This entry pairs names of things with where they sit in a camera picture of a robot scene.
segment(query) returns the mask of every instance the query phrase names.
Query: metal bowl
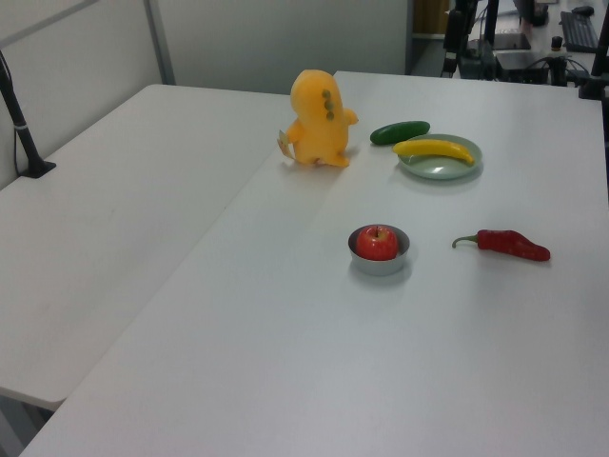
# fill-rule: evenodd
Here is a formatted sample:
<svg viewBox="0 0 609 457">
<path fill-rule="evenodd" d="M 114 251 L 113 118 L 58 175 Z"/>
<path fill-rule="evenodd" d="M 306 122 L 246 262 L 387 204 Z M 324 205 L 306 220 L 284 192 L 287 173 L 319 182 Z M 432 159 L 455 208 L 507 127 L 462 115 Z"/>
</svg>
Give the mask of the metal bowl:
<svg viewBox="0 0 609 457">
<path fill-rule="evenodd" d="M 395 259 L 367 260 L 355 253 L 355 244 L 360 231 L 370 226 L 385 226 L 395 232 L 396 236 L 398 237 L 398 255 Z M 410 239 L 408 238 L 408 235 L 406 235 L 399 228 L 389 226 L 388 224 L 370 224 L 368 226 L 360 227 L 351 233 L 348 244 L 349 250 L 351 250 L 352 262 L 358 269 L 364 273 L 374 276 L 386 276 L 388 274 L 393 274 L 400 271 L 403 268 L 406 252 L 408 251 L 408 248 L 410 248 Z"/>
</svg>

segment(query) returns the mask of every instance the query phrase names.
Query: keyboard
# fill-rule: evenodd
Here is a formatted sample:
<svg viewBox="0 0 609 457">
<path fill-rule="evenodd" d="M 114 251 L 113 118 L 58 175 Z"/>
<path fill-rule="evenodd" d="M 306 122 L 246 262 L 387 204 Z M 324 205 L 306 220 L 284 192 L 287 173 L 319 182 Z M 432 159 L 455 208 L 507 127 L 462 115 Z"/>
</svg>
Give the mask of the keyboard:
<svg viewBox="0 0 609 457">
<path fill-rule="evenodd" d="M 561 11 L 560 22 L 562 23 L 562 33 L 564 34 L 567 50 L 571 52 L 591 53 L 597 51 L 599 38 L 594 32 L 589 17 Z"/>
</svg>

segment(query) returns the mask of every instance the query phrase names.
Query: light green plate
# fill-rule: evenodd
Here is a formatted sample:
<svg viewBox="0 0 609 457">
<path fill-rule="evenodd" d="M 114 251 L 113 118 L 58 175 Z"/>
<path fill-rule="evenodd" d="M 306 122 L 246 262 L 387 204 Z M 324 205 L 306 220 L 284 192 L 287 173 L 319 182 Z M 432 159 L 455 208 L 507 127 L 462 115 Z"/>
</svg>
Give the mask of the light green plate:
<svg viewBox="0 0 609 457">
<path fill-rule="evenodd" d="M 399 155 L 402 165 L 412 174 L 427 179 L 457 179 L 481 169 L 482 151 L 466 138 L 442 133 L 427 133 L 411 140 L 446 140 L 465 146 L 474 157 L 474 165 L 467 165 L 463 160 L 441 155 Z"/>
</svg>

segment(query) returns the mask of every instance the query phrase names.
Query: pepper stem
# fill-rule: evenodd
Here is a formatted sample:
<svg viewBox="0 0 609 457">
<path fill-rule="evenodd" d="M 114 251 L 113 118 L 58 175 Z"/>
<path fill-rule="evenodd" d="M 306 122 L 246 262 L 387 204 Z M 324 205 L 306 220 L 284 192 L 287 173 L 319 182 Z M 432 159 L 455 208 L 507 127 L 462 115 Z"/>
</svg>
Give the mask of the pepper stem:
<svg viewBox="0 0 609 457">
<path fill-rule="evenodd" d="M 453 241 L 453 248 L 457 247 L 458 241 L 463 241 L 463 240 L 473 241 L 474 243 L 478 244 L 478 235 L 462 236 L 461 238 L 457 238 L 455 241 Z"/>
</svg>

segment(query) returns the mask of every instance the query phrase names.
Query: yellow banana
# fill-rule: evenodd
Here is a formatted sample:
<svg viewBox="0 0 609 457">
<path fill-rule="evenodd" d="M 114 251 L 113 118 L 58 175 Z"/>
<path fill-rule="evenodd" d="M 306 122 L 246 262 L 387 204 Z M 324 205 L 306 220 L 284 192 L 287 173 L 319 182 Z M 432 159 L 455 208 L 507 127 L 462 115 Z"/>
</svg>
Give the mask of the yellow banana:
<svg viewBox="0 0 609 457">
<path fill-rule="evenodd" d="M 393 147 L 398 155 L 445 155 L 461 159 L 468 165 L 474 164 L 474 158 L 469 150 L 459 143 L 446 140 L 408 140 Z"/>
</svg>

